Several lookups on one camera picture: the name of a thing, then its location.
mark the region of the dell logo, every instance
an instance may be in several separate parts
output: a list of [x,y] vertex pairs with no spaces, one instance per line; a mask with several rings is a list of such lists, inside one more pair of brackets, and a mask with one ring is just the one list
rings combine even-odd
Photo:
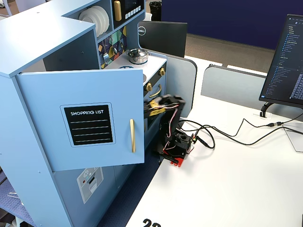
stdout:
[[145,27],[143,27],[143,26],[139,27],[138,32],[139,32],[139,35],[145,35],[145,33],[146,33]]

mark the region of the wire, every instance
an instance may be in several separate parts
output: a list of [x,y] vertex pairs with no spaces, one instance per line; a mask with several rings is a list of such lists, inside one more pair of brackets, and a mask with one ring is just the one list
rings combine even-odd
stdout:
[[303,114],[301,114],[301,115],[297,116],[296,118],[293,118],[293,119],[291,119],[291,120],[289,120],[289,121],[283,122],[283,124],[292,122],[292,121],[294,121],[294,120],[297,120],[297,119],[298,119],[299,117],[301,117],[302,115],[303,115]]
[[8,178],[5,177],[1,182],[0,182],[0,185],[3,184]]
[[178,111],[178,108],[176,108],[176,110],[175,110],[175,112],[174,112],[174,114],[173,114],[173,116],[172,116],[172,118],[171,118],[171,120],[170,120],[170,122],[169,122],[169,135],[168,135],[168,134],[166,134],[168,138],[171,136],[171,132],[170,132],[170,124],[171,124],[172,120],[174,119],[174,117],[175,117],[175,115],[176,115],[177,111]]
[[195,148],[192,148],[192,149],[190,150],[190,152],[188,152],[187,154],[189,155],[189,154],[193,151],[193,149],[195,149]]
[[175,145],[175,146],[173,146],[172,148],[166,148],[166,146],[169,145],[169,144],[170,144],[170,142],[167,141],[167,143],[165,144],[165,147],[163,148],[163,151],[166,151],[166,150],[169,150],[169,149],[173,149],[173,148],[176,147],[176,145]]
[[276,132],[276,131],[279,130],[279,129],[288,129],[288,130],[290,130],[290,131],[293,131],[293,132],[295,132],[295,133],[298,133],[298,134],[303,135],[303,132],[300,132],[300,131],[297,131],[297,130],[290,129],[290,128],[285,127],[285,126],[282,126],[282,127],[279,127],[279,128],[276,128],[276,129],[272,130],[271,132],[269,132],[268,134],[262,136],[260,139],[256,140],[255,142],[253,142],[253,143],[248,143],[248,144],[247,144],[247,143],[243,143],[243,142],[240,142],[240,141],[238,141],[238,140],[235,140],[235,139],[233,138],[234,136],[231,136],[231,135],[229,135],[229,134],[227,134],[227,133],[225,133],[225,132],[223,132],[223,131],[217,129],[217,128],[214,127],[214,126],[210,126],[210,125],[201,125],[201,124],[199,124],[199,123],[197,123],[197,122],[195,122],[195,121],[191,121],[191,120],[180,120],[179,122],[191,122],[191,123],[195,123],[195,124],[199,125],[199,126],[200,126],[199,129],[196,129],[196,130],[188,130],[188,131],[196,131],[196,135],[198,134],[198,132],[199,132],[201,129],[207,130],[207,128],[211,128],[211,129],[215,130],[216,132],[222,134],[223,136],[225,136],[225,137],[227,137],[227,138],[229,138],[229,139],[231,139],[231,140],[233,140],[233,141],[235,141],[235,142],[237,142],[237,143],[239,143],[239,144],[245,145],[245,146],[254,145],[254,144],[258,143],[260,140],[264,139],[265,137],[267,137],[268,135],[270,135],[270,134]]

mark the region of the cable connector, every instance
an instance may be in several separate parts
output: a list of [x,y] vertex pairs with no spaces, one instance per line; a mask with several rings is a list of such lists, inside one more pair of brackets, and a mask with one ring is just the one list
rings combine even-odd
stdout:
[[193,136],[193,144],[196,144],[196,142],[197,142],[197,137]]
[[196,137],[198,139],[198,141],[200,143],[202,143],[204,146],[206,146],[207,148],[210,148],[210,149],[214,149],[214,147],[210,147],[203,139],[201,139],[199,136]]
[[266,126],[268,126],[268,127],[274,127],[274,126],[280,126],[282,124],[283,124],[283,122],[276,122],[276,123],[267,124]]

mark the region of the microwave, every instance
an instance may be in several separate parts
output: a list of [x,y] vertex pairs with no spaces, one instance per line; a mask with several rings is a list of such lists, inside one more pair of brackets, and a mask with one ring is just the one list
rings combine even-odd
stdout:
[[114,28],[144,10],[144,0],[112,0]]

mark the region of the colorful backsplash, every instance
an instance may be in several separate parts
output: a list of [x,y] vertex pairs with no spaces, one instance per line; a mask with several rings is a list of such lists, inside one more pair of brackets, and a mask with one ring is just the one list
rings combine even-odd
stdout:
[[[113,47],[118,51],[117,54],[114,53]],[[127,41],[126,41],[126,26],[120,28],[118,31],[98,43],[101,68],[104,69],[107,65],[112,63],[117,57],[124,53],[127,50]],[[105,63],[103,55],[108,53],[109,62]]]

